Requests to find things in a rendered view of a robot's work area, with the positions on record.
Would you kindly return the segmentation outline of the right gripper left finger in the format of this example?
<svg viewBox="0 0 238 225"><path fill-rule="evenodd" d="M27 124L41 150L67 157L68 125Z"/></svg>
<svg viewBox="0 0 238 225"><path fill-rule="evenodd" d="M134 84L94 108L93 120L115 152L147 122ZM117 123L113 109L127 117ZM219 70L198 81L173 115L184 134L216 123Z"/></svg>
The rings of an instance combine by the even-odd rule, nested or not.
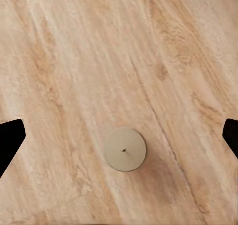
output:
<svg viewBox="0 0 238 225"><path fill-rule="evenodd" d="M26 137L21 119L0 124L0 178Z"/></svg>

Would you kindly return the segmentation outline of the pillar candle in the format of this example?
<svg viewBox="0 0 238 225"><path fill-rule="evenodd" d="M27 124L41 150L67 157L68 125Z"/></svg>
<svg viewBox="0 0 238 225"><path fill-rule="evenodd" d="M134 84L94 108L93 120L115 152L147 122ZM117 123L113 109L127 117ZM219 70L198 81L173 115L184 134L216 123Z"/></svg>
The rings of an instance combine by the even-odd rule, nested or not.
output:
<svg viewBox="0 0 238 225"><path fill-rule="evenodd" d="M116 171L132 172L144 163L148 149L146 144L136 129L119 127L112 130L104 140L104 158Z"/></svg>

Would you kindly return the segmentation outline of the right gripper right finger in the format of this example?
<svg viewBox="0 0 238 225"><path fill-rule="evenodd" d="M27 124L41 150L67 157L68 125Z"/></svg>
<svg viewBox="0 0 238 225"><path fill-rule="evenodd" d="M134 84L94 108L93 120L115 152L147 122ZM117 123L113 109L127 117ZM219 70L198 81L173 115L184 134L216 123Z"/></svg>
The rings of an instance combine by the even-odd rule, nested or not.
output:
<svg viewBox="0 0 238 225"><path fill-rule="evenodd" d="M238 121L230 118L227 119L222 136L238 158Z"/></svg>

